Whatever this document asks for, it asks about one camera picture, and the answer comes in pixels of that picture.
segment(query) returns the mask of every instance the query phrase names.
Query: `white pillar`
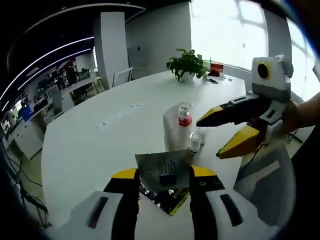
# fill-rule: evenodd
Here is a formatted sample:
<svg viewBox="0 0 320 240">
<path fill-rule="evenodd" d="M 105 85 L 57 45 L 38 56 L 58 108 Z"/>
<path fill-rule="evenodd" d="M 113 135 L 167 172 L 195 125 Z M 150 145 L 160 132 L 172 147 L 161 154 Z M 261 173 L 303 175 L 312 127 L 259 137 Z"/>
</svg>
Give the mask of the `white pillar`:
<svg viewBox="0 0 320 240">
<path fill-rule="evenodd" d="M 124 12 L 101 12 L 94 23 L 94 44 L 104 89 L 112 87 L 114 73 L 128 69 Z"/>
</svg>

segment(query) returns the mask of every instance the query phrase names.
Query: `floor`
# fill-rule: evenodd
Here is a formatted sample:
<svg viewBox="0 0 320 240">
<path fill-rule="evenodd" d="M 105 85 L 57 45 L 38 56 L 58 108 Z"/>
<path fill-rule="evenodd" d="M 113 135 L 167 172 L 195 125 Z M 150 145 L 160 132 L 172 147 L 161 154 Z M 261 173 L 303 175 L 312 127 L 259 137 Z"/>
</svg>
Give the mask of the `floor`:
<svg viewBox="0 0 320 240">
<path fill-rule="evenodd" d="M 277 144 L 279 141 L 274 142 L 270 144 L 267 149 L 272 148 L 275 144 Z M 297 150 L 300 148 L 302 144 L 298 142 L 295 139 L 292 139 L 292 141 L 289 144 L 286 144 L 286 149 L 288 151 L 288 154 L 291 157 L 297 152 Z M 259 154 L 263 154 L 264 151 L 261 149 L 257 156 Z M 245 157 L 243 157 L 242 164 L 247 163 L 253 156 L 252 154 L 249 154 Z M 41 176 L 41 157 L 42 157 L 42 151 L 39 151 L 30 161 L 27 159 L 22 162 L 22 169 L 25 172 L 25 174 L 32 180 L 39 184 L 42 184 L 42 176 Z M 34 197 L 39 198 L 44 204 L 46 204 L 46 200 L 44 198 L 44 193 L 42 187 L 33 184 L 32 182 L 28 181 L 26 177 L 21 173 L 20 178 L 24 184 L 25 189 Z M 37 208 L 34 207 L 32 204 L 27 204 L 28 211 L 41 223 L 41 221 L 46 225 L 46 227 L 50 227 L 50 221 L 47 217 L 47 222 L 45 218 L 45 214 L 40 210 L 39 213 L 37 211 Z"/>
</svg>

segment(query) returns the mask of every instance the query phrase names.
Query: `red label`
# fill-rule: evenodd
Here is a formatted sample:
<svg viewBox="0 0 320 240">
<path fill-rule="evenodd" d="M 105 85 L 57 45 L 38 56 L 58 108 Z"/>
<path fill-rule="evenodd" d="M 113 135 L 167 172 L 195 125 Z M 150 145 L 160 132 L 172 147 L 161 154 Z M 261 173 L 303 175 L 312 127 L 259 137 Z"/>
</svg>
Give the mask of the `red label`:
<svg viewBox="0 0 320 240">
<path fill-rule="evenodd" d="M 187 127 L 192 122 L 192 117 L 189 115 L 187 118 L 179 117 L 179 125 L 183 127 Z"/>
</svg>

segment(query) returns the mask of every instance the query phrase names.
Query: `white chair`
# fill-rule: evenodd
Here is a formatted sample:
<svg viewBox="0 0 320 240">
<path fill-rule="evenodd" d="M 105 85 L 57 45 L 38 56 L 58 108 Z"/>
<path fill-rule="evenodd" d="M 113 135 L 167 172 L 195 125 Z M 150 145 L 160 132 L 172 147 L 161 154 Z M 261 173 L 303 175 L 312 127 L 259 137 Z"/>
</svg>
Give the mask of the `white chair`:
<svg viewBox="0 0 320 240">
<path fill-rule="evenodd" d="M 131 73 L 132 73 L 132 67 L 119 71 L 114 73 L 113 75 L 113 82 L 112 82 L 112 87 L 119 86 L 121 84 L 125 84 L 131 81 Z"/>
</svg>

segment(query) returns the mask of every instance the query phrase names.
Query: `ceiling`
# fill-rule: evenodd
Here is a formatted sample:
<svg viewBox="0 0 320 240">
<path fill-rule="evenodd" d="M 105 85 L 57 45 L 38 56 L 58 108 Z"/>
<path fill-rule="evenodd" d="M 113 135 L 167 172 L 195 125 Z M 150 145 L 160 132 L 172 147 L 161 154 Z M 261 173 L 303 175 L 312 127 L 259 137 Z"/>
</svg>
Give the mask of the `ceiling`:
<svg viewBox="0 0 320 240">
<path fill-rule="evenodd" d="M 29 79 L 26 75 L 34 68 L 41 70 L 68 55 L 93 48 L 94 39 L 66 46 L 42 58 L 16 78 L 27 66 L 48 52 L 93 37 L 93 23 L 100 12 L 124 12 L 125 20 L 130 21 L 146 12 L 181 2 L 189 0 L 9 1 L 6 3 L 6 14 L 0 17 L 4 35 L 0 49 L 0 96 L 7 89 L 0 101 L 0 110 L 7 101 L 9 107 L 22 93 L 23 88 L 20 91 L 17 89 Z"/>
</svg>

